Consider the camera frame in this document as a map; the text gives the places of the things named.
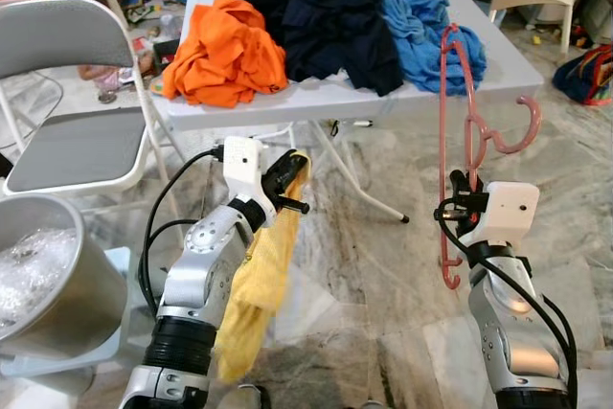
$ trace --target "pile of clothes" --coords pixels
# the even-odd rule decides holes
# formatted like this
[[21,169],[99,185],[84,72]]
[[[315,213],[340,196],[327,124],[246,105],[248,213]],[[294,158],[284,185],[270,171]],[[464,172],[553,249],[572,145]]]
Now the pile of clothes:
[[[250,102],[256,91],[275,93],[287,80],[323,80],[341,69],[354,88],[378,96],[405,79],[436,92],[447,5],[447,0],[215,0],[211,7],[196,6],[190,34],[164,72],[163,93],[182,94],[192,104],[234,107]],[[468,28],[455,35],[478,84],[486,69],[483,45]],[[454,54],[448,65],[448,93],[465,93]]]

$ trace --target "yellow towel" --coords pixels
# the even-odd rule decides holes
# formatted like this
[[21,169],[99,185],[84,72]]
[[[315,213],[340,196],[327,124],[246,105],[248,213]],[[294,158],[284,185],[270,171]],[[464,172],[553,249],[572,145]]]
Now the yellow towel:
[[[285,195],[300,200],[308,175],[309,168],[304,168]],[[226,382],[238,380],[251,370],[268,323],[283,302],[299,219],[299,213],[281,210],[274,226],[260,229],[232,281],[216,339],[219,377]]]

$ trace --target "black cable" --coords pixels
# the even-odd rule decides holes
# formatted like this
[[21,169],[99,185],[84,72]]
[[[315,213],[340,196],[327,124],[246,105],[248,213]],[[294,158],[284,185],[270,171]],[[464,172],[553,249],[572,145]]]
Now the black cable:
[[[59,105],[59,103],[61,102],[61,100],[63,100],[64,98],[64,87],[62,86],[61,83],[59,83],[57,80],[52,79],[51,77],[47,77],[44,74],[41,74],[38,71],[32,71],[32,74],[37,74],[38,76],[41,76],[42,78],[54,83],[57,88],[59,89],[59,98],[57,98],[57,101],[54,102],[53,107],[49,110],[49,112],[47,112],[47,114],[43,117],[43,120],[47,119],[47,117],[49,117],[54,110],[56,110],[57,106]],[[32,134],[37,130],[37,128],[35,129],[31,129],[27,134],[22,135],[21,138],[25,141],[27,138],[29,138],[30,136],[32,136]],[[10,144],[6,144],[5,146],[0,146],[0,150],[4,149],[4,148],[12,148],[13,146],[15,146],[17,143],[10,143]]]
[[572,363],[569,363],[568,365],[568,394],[571,396],[573,407],[577,407],[579,397],[579,385],[577,382],[577,344],[575,343],[575,335],[573,334],[573,330],[571,328],[570,323],[566,319],[566,316],[564,316],[564,313],[554,303],[554,301],[549,299],[547,296],[543,296],[543,302],[545,302],[545,304],[557,315],[557,318],[559,318],[559,321],[564,327],[566,337],[568,338],[568,347],[570,349],[570,355],[572,358]]
[[[193,224],[196,224],[196,222],[197,222],[196,219],[177,219],[177,220],[171,220],[170,222],[167,222],[166,224],[160,226],[155,232],[153,232],[153,235],[151,235],[151,237],[149,238],[148,250],[153,245],[153,242],[155,241],[155,239],[157,239],[160,236],[160,234],[162,234],[162,232],[164,232],[166,229],[169,229],[170,227],[173,227],[175,225],[187,225],[187,224],[193,225]],[[138,269],[136,273],[138,276],[138,283],[139,285],[142,285],[142,282],[143,282],[143,258],[142,257],[138,261]]]
[[489,262],[484,256],[478,254],[476,251],[471,251],[468,247],[466,247],[454,234],[451,232],[451,229],[447,226],[447,223],[443,219],[443,212],[445,206],[448,204],[454,204],[455,201],[453,198],[447,198],[441,202],[439,208],[435,214],[435,219],[439,221],[439,225],[441,226],[441,230],[447,236],[447,238],[460,249],[463,253],[465,253],[468,257],[472,257],[477,263],[480,263],[486,270],[489,270],[498,278],[500,278],[503,282],[508,284],[515,292],[517,292],[524,300],[530,304],[530,306],[538,313],[538,315],[545,322],[547,327],[551,330],[552,334],[557,340],[557,343],[562,348],[562,352],[564,353],[564,358],[566,359],[566,363],[568,365],[569,370],[569,381],[568,381],[568,391],[569,396],[572,401],[575,402],[574,407],[577,407],[577,351],[575,348],[575,338],[573,333],[571,332],[570,325],[566,321],[566,318],[562,320],[563,314],[559,308],[556,307],[557,311],[554,309],[554,312],[560,316],[560,321],[566,330],[568,335],[568,340],[571,342],[571,345],[566,342],[566,338],[562,335],[561,331],[557,327],[554,320],[547,314],[544,308],[538,303],[538,301],[532,297],[518,282],[516,282],[513,278],[507,275],[503,270]]
[[153,227],[153,220],[155,219],[155,214],[157,213],[162,200],[169,192],[170,188],[174,185],[174,183],[183,175],[183,173],[196,161],[203,157],[207,157],[209,155],[218,154],[218,148],[212,148],[210,150],[206,150],[204,152],[200,152],[190,160],[185,162],[185,165],[181,167],[181,169],[172,177],[169,183],[164,187],[164,189],[160,192],[158,197],[155,199],[153,203],[153,207],[151,208],[151,212],[149,213],[149,218],[147,222],[147,228],[145,230],[145,241],[143,242],[143,254],[141,255],[141,260],[139,261],[139,285],[141,287],[141,291],[143,291],[143,296],[147,301],[147,305],[153,317],[155,317],[157,313],[157,303],[153,298],[153,292],[151,291],[151,279],[149,278],[149,241],[151,239],[151,228]]

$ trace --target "orange shirt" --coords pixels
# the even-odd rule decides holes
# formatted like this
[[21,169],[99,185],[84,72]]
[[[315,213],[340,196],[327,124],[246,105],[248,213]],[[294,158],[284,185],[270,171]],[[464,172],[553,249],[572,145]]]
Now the orange shirt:
[[287,87],[285,51],[264,29],[264,18],[244,0],[196,5],[190,33],[163,75],[162,93],[189,104],[234,107],[256,91]]

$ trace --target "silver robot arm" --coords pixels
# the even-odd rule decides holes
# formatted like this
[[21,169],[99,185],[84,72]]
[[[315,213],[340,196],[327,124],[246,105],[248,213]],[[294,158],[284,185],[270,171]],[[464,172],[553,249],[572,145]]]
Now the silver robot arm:
[[514,254],[532,226],[538,188],[493,182],[485,192],[472,193],[460,171],[454,171],[451,179],[453,202],[459,206],[439,209],[435,218],[458,221],[460,237],[455,240],[468,249],[463,254],[471,269],[468,302],[479,325],[481,352],[498,407],[571,409],[574,397],[569,396],[566,382],[573,370],[560,341],[523,296],[484,267],[493,264],[551,314],[534,290],[528,260]]
[[132,371],[120,409],[201,409],[209,365],[232,280],[254,233],[273,225],[283,207],[308,205],[281,196],[307,160],[287,152],[262,174],[262,144],[226,138],[224,179],[231,201],[196,222],[185,236],[157,311],[143,364]]

